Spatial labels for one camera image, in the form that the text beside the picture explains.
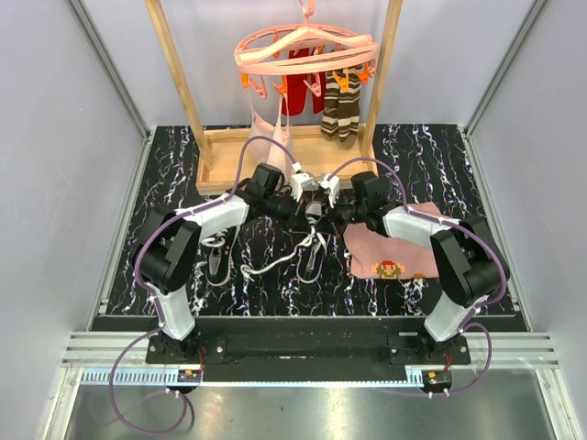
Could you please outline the black sneaker with white laces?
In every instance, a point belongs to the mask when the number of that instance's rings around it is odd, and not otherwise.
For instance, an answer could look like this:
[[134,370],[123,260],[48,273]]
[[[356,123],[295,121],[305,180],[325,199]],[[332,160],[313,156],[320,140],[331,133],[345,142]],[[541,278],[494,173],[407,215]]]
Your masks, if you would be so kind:
[[324,233],[317,231],[318,223],[325,217],[325,212],[326,209],[323,208],[320,202],[311,202],[305,208],[305,219],[309,222],[310,232],[306,234],[304,239],[293,247],[290,254],[278,258],[260,269],[241,264],[239,270],[243,277],[252,280],[254,276],[260,276],[298,256],[299,259],[296,265],[297,279],[303,284],[316,282],[321,274],[323,260],[327,254],[328,240]]

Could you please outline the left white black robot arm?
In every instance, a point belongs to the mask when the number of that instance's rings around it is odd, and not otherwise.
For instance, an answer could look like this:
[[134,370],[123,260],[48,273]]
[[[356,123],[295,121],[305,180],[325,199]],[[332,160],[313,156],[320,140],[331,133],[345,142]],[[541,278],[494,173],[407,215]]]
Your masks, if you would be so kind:
[[179,210],[157,208],[143,225],[133,256],[133,275],[148,292],[156,309],[156,329],[168,338],[166,352],[180,363],[197,354],[191,335],[195,320],[185,285],[193,271],[195,254],[208,238],[238,229],[261,216],[293,222],[301,209],[303,192],[314,187],[315,177],[294,165],[290,191],[280,192],[283,173],[261,163],[252,176],[236,180],[229,191],[197,206]]

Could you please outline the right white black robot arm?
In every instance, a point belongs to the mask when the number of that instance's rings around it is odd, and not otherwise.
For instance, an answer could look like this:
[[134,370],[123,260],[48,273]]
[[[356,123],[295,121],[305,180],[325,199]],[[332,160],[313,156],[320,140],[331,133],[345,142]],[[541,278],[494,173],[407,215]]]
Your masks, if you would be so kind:
[[433,203],[391,203],[383,181],[371,171],[351,179],[354,199],[338,201],[339,178],[319,181],[333,221],[343,230],[354,277],[374,280],[438,279],[442,293],[426,317],[417,355],[437,363],[449,341],[477,309],[503,297],[510,276],[491,231],[480,217],[440,214]]

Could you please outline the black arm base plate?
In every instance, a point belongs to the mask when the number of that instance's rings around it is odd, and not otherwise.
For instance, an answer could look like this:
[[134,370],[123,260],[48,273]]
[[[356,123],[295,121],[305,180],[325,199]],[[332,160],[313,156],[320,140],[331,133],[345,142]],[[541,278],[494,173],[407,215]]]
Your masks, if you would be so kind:
[[204,363],[204,380],[325,385],[408,380],[408,367],[471,364],[464,336],[435,343],[420,317],[202,317],[184,342],[150,337],[149,364]]

